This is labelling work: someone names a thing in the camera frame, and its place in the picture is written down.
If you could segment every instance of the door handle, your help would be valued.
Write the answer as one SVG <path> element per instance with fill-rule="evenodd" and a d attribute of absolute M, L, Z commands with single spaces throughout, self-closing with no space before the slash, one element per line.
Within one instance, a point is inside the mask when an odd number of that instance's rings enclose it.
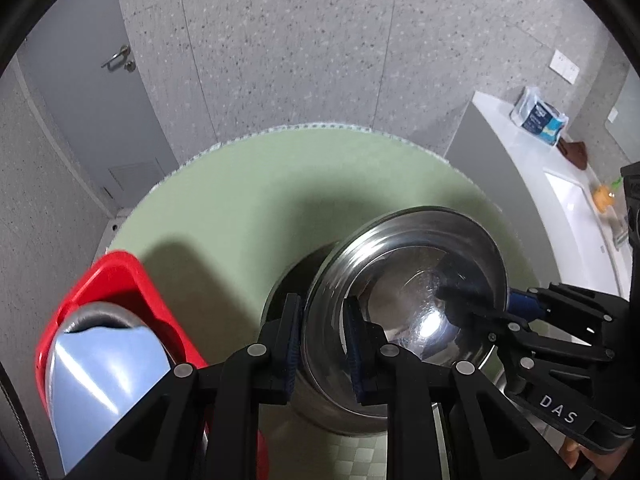
<path fill-rule="evenodd" d="M 127 59 L 127 56 L 129 54 L 131 54 L 131 47 L 129 45 L 123 45 L 123 46 L 120 47 L 119 51 L 117 51 L 115 54 L 113 54 L 113 56 L 111 56 L 102 65 L 100 65 L 100 68 L 107 67 L 107 70 L 110 70 L 111 69 L 111 65 L 110 65 L 111 62 L 115 61 L 120 56 L 122 56 L 122 59 L 125 60 L 125 59 Z"/>

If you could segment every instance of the sink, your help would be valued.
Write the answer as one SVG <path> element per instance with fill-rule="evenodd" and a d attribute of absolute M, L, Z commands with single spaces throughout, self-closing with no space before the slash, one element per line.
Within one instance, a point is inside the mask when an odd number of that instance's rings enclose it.
<path fill-rule="evenodd" d="M 584 269 L 584 279 L 571 285 L 619 295 L 616 273 L 590 197 L 575 182 L 546 171 L 545 176 L 562 206 L 582 260 L 577 264 Z"/>

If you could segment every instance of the red bucket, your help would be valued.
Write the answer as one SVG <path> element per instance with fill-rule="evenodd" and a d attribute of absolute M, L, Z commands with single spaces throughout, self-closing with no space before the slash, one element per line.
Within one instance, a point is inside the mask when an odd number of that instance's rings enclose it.
<path fill-rule="evenodd" d="M 138 316 L 156 334 L 175 362 L 188 362 L 196 368 L 207 366 L 164 304 L 142 264 L 133 254 L 113 251 L 95 262 L 64 297 L 36 345 L 36 385 L 47 412 L 45 373 L 53 338 L 69 314 L 94 301 L 117 304 Z M 257 477 L 266 480 L 268 471 L 266 444 L 258 432 Z"/>

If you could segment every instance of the bowl rim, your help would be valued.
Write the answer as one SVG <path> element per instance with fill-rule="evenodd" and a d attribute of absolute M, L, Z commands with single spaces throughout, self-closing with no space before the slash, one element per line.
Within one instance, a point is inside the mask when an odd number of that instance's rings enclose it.
<path fill-rule="evenodd" d="M 391 212 L 391 213 L 386 213 L 386 214 L 380 215 L 379 217 L 374 218 L 373 220 L 367 222 L 362 227 L 360 227 L 359 229 L 354 231 L 351 235 L 346 237 L 344 240 L 336 243 L 334 245 L 334 248 L 329 253 L 329 255 L 322 262 L 322 264 L 320 265 L 320 267 L 318 269 L 318 272 L 316 273 L 316 275 L 314 276 L 314 278 L 313 278 L 313 280 L 311 282 L 311 286 L 309 287 L 308 293 L 307 293 L 306 298 L 305 298 L 305 303 L 304 303 L 304 308 L 303 308 L 303 315 L 302 315 L 302 328 L 301 328 L 301 333 L 300 333 L 300 359 L 301 359 L 301 362 L 302 362 L 302 370 L 300 370 L 300 371 L 304 375 L 305 379 L 308 382 L 310 382 L 310 384 L 313 387 L 313 389 L 315 389 L 326 400 L 328 400 L 334 406 L 338 407 L 340 410 L 342 410 L 344 412 L 354 413 L 355 415 L 359 415 L 359 416 L 363 416 L 363 417 L 367 417 L 367 418 L 379 418 L 381 420 L 386 420 L 386 416 L 378 416 L 378 415 L 367 414 L 367 413 L 359 413 L 359 412 L 354 412 L 353 410 L 350 410 L 349 408 L 339 404 L 319 384 L 318 380 L 316 379 L 315 375 L 313 374 L 312 368 L 309 365 L 308 352 L 307 352 L 307 348 L 308 348 L 308 345 L 307 345 L 307 325 L 308 325 L 308 323 L 307 322 L 308 322 L 309 311 L 310 311 L 311 306 L 313 304 L 313 300 L 314 300 L 314 298 L 316 296 L 316 292 L 318 291 L 318 288 L 320 287 L 320 285 L 322 283 L 322 279 L 326 275 L 327 270 L 330 268 L 330 266 L 332 264 L 335 263 L 335 261 L 337 260 L 338 256 L 342 252 L 344 252 L 351 244 L 353 244 L 358 238 L 360 238 L 361 236 L 365 235 L 367 232 L 369 232 L 373 228 L 379 226 L 380 224 L 383 224 L 384 222 L 393 220 L 393 219 L 398 218 L 400 216 L 406 216 L 406 215 L 409 215 L 409 214 L 419 213 L 419 212 L 444 212 L 444 213 L 454 214 L 456 216 L 459 216 L 460 218 L 465 219 L 466 221 L 471 222 L 472 224 L 474 224 L 476 226 L 476 228 L 479 229 L 479 232 L 482 233 L 487 238 L 489 243 L 494 248 L 495 254 L 497 255 L 497 259 L 498 259 L 498 261 L 500 263 L 500 268 L 502 269 L 502 271 L 500 272 L 500 278 L 501 278 L 501 281 L 504 283 L 504 301 L 502 302 L 502 305 L 501 305 L 500 309 L 502 311 L 506 311 L 507 310 L 508 303 L 509 303 L 509 280 L 508 280 L 507 269 L 506 269 L 506 266 L 504 264 L 504 259 L 502 257 L 501 252 L 500 252 L 500 248 L 496 244 L 494 238 L 489 234 L 489 232 L 484 227 L 482 227 L 482 225 L 478 221 L 476 221 L 475 219 L 471 218 L 471 216 L 466 215 L 464 213 L 461 213 L 460 211 L 456 211 L 455 209 L 452 209 L 452 208 L 449 208 L 449 207 L 445 207 L 445 206 L 421 205 L 421 206 L 414 206 L 414 207 L 410 207 L 410 208 L 406 208 L 406 209 L 397 210 L 397 211 L 394 211 L 394 212 Z M 486 364 L 486 362 L 489 360 L 489 358 L 491 357 L 492 353 L 494 352 L 494 349 L 495 349 L 495 345 L 492 345 L 491 348 L 489 349 L 489 351 L 486 353 L 486 355 L 482 358 L 480 364 L 478 365 L 478 368 L 482 369 L 484 367 L 484 365 Z"/>

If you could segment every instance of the orange bottle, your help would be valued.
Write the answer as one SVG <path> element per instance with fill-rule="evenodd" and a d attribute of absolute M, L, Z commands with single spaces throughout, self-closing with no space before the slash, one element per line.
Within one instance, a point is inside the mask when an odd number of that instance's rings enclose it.
<path fill-rule="evenodd" d="M 607 186 L 607 184 L 601 184 L 591 194 L 593 203 L 600 213 L 604 213 L 607 210 L 607 207 L 616 203 L 615 190 L 620 186 L 621 182 L 622 177 L 617 179 L 610 187 Z"/>

